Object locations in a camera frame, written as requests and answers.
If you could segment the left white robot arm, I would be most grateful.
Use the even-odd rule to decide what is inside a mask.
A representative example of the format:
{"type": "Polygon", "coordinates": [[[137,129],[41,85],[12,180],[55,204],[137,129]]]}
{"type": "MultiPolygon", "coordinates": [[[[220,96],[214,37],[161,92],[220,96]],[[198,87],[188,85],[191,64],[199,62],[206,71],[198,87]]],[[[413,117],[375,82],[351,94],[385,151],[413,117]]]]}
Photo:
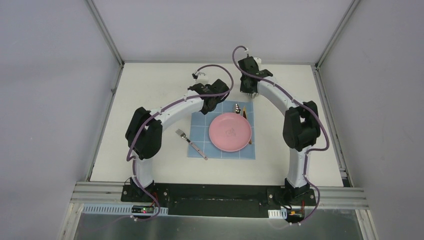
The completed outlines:
{"type": "Polygon", "coordinates": [[[132,162],[131,184],[135,198],[143,203],[152,198],[153,189],[149,185],[154,180],[150,173],[150,159],[161,149],[163,131],[186,115],[212,112],[228,97],[233,86],[234,83],[227,86],[220,79],[212,84],[196,83],[187,89],[186,94],[165,106],[135,110],[125,133],[129,147],[126,161],[132,162]]]}

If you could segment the grey ribbed mug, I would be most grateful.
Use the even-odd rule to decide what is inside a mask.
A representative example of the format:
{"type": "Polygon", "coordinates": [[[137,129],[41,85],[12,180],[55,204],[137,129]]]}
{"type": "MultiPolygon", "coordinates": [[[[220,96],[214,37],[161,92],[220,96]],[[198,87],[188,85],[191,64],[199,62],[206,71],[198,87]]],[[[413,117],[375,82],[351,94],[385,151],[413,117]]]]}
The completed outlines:
{"type": "Polygon", "coordinates": [[[247,93],[246,94],[250,99],[255,99],[256,97],[258,97],[260,94],[257,92],[253,92],[253,93],[247,93]]]}

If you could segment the gold table knife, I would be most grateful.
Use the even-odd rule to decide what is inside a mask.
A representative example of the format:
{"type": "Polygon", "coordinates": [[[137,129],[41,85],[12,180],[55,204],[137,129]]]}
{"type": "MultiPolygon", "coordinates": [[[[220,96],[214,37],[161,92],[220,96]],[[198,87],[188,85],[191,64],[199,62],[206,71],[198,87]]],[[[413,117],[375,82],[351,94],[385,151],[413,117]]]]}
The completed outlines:
{"type": "MultiPolygon", "coordinates": [[[[248,119],[248,117],[247,117],[247,108],[246,108],[246,106],[244,106],[244,107],[243,107],[243,109],[242,109],[242,116],[243,116],[246,120],[248,119]]],[[[249,144],[249,145],[251,145],[251,144],[252,144],[252,139],[251,139],[251,138],[250,138],[250,140],[249,140],[248,144],[249,144]]]]}

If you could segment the pink handled fork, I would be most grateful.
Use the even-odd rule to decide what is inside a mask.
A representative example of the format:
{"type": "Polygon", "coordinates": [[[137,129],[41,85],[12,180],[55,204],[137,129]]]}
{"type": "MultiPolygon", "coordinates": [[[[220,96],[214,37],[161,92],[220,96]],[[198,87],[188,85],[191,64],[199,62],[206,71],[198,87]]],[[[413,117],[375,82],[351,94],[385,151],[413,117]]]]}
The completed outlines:
{"type": "Polygon", "coordinates": [[[204,160],[208,160],[209,158],[205,155],[205,153],[195,144],[193,143],[186,135],[184,131],[181,129],[177,129],[175,131],[177,135],[179,135],[182,139],[184,139],[204,160]]]}

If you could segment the blue checked cloth napkin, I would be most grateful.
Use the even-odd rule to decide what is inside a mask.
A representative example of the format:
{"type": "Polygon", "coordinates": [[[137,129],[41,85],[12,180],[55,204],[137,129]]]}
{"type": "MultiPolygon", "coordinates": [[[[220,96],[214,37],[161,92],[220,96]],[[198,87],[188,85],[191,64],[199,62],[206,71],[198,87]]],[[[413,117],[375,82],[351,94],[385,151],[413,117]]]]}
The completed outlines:
{"type": "Polygon", "coordinates": [[[191,114],[190,135],[188,137],[196,144],[209,159],[252,159],[255,155],[255,128],[254,128],[254,105],[249,102],[237,102],[225,100],[219,103],[215,110],[203,115],[201,112],[191,114]],[[252,127],[252,144],[248,144],[243,149],[235,152],[226,152],[215,147],[209,139],[209,126],[214,118],[223,113],[234,113],[235,104],[238,104],[243,113],[243,107],[246,106],[247,120],[252,127]]]}

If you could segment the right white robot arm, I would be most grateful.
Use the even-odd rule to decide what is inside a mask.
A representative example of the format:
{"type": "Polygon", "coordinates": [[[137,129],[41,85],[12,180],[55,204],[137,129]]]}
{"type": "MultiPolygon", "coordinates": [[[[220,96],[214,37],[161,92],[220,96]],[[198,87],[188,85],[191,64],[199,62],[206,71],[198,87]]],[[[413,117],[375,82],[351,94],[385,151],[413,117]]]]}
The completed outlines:
{"type": "Polygon", "coordinates": [[[252,56],[234,61],[234,65],[242,74],[240,91],[265,97],[283,114],[282,137],[290,149],[283,196],[288,204],[296,205],[311,187],[308,155],[321,135],[317,105],[314,101],[297,101],[269,70],[261,70],[252,56]]]}

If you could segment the pink handled spoon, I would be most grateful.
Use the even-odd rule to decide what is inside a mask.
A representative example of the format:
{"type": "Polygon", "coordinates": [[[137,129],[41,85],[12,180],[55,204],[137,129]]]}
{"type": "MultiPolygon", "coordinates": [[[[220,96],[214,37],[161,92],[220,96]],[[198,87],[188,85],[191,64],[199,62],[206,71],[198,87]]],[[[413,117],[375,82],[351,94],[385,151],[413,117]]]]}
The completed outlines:
{"type": "Polygon", "coordinates": [[[241,112],[242,112],[242,109],[240,108],[240,106],[239,106],[239,104],[238,103],[236,103],[235,105],[234,105],[234,113],[236,113],[236,114],[241,114],[241,112]]]}

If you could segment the pink plate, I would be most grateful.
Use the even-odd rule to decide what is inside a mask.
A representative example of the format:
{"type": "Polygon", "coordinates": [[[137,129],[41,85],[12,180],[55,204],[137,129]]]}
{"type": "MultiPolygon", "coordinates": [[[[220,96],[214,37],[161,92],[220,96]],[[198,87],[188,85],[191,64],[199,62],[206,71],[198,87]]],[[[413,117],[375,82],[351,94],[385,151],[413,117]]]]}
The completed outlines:
{"type": "Polygon", "coordinates": [[[221,151],[237,152],[252,140],[253,130],[242,115],[226,112],[215,117],[209,125],[211,143],[221,151]]]}

